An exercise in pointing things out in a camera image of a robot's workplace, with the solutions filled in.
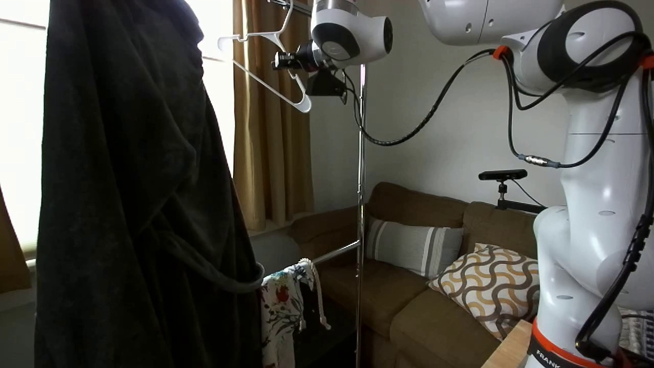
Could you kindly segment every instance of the white pillow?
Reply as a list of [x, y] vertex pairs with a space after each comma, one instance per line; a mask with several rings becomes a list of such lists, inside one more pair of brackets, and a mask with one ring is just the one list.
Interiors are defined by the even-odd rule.
[[373, 218], [367, 256], [425, 278], [436, 278], [457, 260], [462, 235], [462, 228], [452, 227], [417, 227]]

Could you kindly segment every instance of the brown couch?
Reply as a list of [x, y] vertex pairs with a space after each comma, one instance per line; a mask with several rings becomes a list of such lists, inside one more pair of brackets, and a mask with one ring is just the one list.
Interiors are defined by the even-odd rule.
[[[423, 195], [382, 182], [367, 214], [404, 225], [462, 227], [468, 254], [487, 242], [535, 257], [534, 216], [484, 202]], [[310, 214], [290, 227], [304, 257], [356, 240], [358, 210]], [[323, 293], [342, 307], [356, 307], [353, 254], [319, 266]], [[363, 366], [374, 368], [478, 368], [499, 345], [475, 317], [448, 297], [428, 288], [428, 278], [367, 260], [363, 286]]]

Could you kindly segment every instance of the patterned cloth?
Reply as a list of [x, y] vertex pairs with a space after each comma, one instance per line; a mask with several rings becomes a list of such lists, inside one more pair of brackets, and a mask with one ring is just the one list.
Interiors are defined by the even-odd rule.
[[519, 319], [531, 319], [538, 307], [538, 261], [513, 250], [476, 244], [441, 277], [430, 282], [467, 309], [496, 339], [506, 339]]
[[654, 361], [654, 311], [622, 309], [619, 345]]
[[262, 284], [264, 368], [295, 368], [293, 336], [306, 328], [301, 282], [317, 290], [319, 319], [326, 329], [331, 329], [323, 311], [319, 271], [310, 260], [302, 257], [297, 266], [266, 277]]

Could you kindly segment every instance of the striped pillow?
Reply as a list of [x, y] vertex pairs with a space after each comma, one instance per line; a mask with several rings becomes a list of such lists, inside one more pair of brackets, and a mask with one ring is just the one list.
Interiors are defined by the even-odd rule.
[[476, 317], [496, 339], [538, 309], [538, 261], [513, 250], [476, 244], [430, 282]]
[[367, 256], [423, 278], [436, 278], [457, 260], [462, 234], [462, 228], [449, 227], [417, 227], [373, 218]]

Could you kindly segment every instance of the curtain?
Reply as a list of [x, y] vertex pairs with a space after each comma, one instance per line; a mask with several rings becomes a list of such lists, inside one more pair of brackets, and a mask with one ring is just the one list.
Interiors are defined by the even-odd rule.
[[[285, 10], [260, 0], [236, 2], [236, 32], [280, 28]], [[286, 50], [309, 40], [309, 17], [293, 14]], [[266, 39], [236, 46], [236, 60], [293, 101], [299, 87], [272, 67], [277, 47]], [[250, 232], [285, 225], [312, 210], [309, 117], [236, 70], [236, 191]]]
[[20, 244], [9, 216], [0, 191], [0, 293], [20, 290], [30, 286], [30, 273], [25, 266]]

